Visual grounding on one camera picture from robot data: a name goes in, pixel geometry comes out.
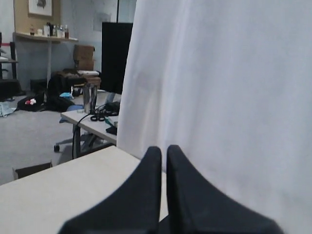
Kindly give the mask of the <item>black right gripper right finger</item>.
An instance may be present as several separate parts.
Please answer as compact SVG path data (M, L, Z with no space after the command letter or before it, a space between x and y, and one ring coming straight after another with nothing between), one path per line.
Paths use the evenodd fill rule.
M167 149L166 174L171 233L283 233L274 220L236 202L207 181L177 145Z

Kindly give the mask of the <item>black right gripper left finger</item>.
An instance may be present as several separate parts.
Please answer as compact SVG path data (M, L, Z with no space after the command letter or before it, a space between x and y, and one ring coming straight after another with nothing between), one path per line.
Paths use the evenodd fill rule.
M149 147L132 174L111 195L69 219L61 234L156 234L161 185L161 150Z

